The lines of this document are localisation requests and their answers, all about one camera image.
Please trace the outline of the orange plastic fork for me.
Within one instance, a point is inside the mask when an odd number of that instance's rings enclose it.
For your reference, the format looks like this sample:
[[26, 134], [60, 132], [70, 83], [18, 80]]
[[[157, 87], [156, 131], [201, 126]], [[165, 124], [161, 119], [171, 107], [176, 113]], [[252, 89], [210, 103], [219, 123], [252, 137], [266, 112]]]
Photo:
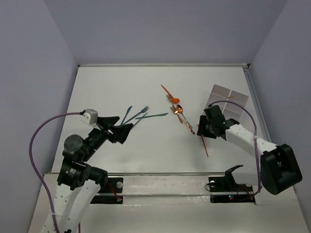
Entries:
[[201, 136], [201, 140], [202, 140], [202, 143], [203, 143], [203, 146], [204, 146], [204, 149], [205, 149], [206, 156], [207, 156], [207, 158], [208, 158], [208, 157], [209, 157], [209, 155], [208, 155], [208, 151], [207, 151], [206, 143], [205, 143], [205, 140], [204, 140], [204, 137], [203, 137], [203, 136]]

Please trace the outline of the blue plastic fork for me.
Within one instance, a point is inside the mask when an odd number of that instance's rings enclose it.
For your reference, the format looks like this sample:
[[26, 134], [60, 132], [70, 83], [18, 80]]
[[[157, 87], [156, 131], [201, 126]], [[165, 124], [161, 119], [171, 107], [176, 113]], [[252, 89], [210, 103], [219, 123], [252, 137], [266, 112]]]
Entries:
[[132, 116], [130, 119], [128, 119], [125, 124], [127, 124], [129, 121], [133, 120], [134, 118], [136, 118], [137, 116], [139, 116], [140, 114], [143, 114], [145, 112], [147, 112], [147, 110], [149, 109], [149, 106], [145, 106], [140, 112], [138, 112], [137, 114], [135, 114], [134, 116]]

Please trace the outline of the teal plastic fork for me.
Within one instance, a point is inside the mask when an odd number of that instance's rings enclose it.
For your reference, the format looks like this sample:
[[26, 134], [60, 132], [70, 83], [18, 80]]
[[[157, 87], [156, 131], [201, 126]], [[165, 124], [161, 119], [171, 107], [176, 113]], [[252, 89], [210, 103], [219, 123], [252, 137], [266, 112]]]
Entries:
[[142, 117], [139, 117], [139, 119], [135, 122], [133, 127], [135, 127], [148, 113], [146, 112]]

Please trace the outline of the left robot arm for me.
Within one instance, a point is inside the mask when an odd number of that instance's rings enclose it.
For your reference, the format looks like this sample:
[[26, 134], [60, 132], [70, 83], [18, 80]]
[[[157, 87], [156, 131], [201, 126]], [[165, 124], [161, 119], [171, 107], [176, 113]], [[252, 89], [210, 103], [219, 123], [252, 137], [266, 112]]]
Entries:
[[133, 124], [117, 126], [118, 116], [99, 117], [96, 112], [83, 114], [85, 124], [93, 129], [87, 138], [70, 135], [64, 142], [63, 162], [57, 178], [53, 207], [41, 232], [74, 233], [98, 192], [107, 188], [107, 171], [90, 166], [87, 161], [105, 141], [123, 144]]

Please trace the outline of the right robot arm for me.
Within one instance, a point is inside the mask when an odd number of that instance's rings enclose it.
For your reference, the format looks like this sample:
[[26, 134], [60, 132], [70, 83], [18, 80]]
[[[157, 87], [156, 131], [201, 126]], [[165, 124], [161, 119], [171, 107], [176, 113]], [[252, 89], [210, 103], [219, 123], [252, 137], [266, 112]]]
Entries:
[[234, 119], [226, 119], [218, 105], [210, 104], [200, 116], [198, 136], [216, 139], [218, 137], [241, 148], [255, 158], [255, 170], [242, 170], [236, 165], [225, 171], [224, 185], [235, 190], [240, 185], [255, 185], [260, 191], [266, 189], [277, 195], [302, 181], [293, 149], [277, 145], [250, 132]]

